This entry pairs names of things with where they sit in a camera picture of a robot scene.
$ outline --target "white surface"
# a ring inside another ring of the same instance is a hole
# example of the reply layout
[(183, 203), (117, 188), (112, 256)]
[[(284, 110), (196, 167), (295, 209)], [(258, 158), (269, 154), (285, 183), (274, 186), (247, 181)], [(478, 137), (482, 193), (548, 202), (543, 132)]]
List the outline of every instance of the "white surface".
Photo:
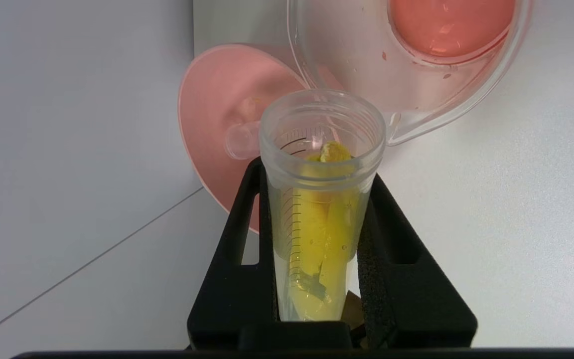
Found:
[[(194, 4), (197, 53), (283, 40), (273, 28), (284, 22), (259, 28), (257, 15), (281, 2), (232, 3)], [(574, 2), (536, 2), (497, 88), (453, 124), (387, 150), (380, 174), (476, 314), (475, 346), (574, 346)]]
[(34, 350), (163, 350), (186, 321), (227, 214), (200, 190), (0, 325), (0, 359)]
[(188, 0), (0, 0), (0, 320), (200, 188), (191, 21)]

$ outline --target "yellow liquid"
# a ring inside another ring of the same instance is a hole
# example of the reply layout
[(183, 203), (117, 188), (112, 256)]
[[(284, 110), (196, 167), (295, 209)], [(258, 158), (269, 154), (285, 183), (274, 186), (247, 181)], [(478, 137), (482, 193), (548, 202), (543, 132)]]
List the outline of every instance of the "yellow liquid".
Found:
[[(339, 143), (327, 143), (310, 161), (351, 159)], [(351, 168), (336, 168), (348, 175)], [(309, 170), (304, 175), (328, 176)], [(346, 296), (347, 265), (355, 254), (366, 199), (358, 188), (342, 191), (293, 189), (287, 295), (299, 320), (339, 320)]]

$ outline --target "black stand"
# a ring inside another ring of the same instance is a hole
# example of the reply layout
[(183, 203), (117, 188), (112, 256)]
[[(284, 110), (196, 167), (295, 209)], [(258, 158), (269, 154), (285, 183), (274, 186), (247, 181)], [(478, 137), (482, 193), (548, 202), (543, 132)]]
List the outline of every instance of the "black stand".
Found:
[[(260, 259), (255, 265), (241, 265), (257, 194)], [(192, 347), (352, 348), (348, 327), (341, 322), (278, 321), (270, 216), (265, 169), (256, 159), (243, 177), (187, 320)], [(358, 278), (369, 348), (471, 344), (477, 328), (475, 316), (415, 234), (380, 177), (373, 183), (358, 245)]]

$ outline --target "pink liquid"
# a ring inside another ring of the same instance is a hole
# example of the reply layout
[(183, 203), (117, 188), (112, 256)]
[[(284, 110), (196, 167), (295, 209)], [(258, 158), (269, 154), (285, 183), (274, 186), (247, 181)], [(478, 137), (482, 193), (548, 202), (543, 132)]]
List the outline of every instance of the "pink liquid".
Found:
[(459, 57), (503, 38), (515, 0), (389, 0), (394, 30), (419, 52)]

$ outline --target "yellow substance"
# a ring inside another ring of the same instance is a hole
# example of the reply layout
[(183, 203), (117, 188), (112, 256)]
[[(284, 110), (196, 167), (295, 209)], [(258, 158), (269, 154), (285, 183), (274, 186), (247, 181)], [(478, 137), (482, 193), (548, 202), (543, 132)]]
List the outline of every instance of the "yellow substance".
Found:
[[(313, 162), (344, 162), (351, 154), (335, 141)], [(308, 177), (350, 175), (353, 166), (332, 169), (312, 166)], [(346, 296), (346, 266), (356, 240), (358, 191), (322, 191), (294, 188), (292, 244), (289, 256), (289, 297), (301, 320), (339, 320)]]

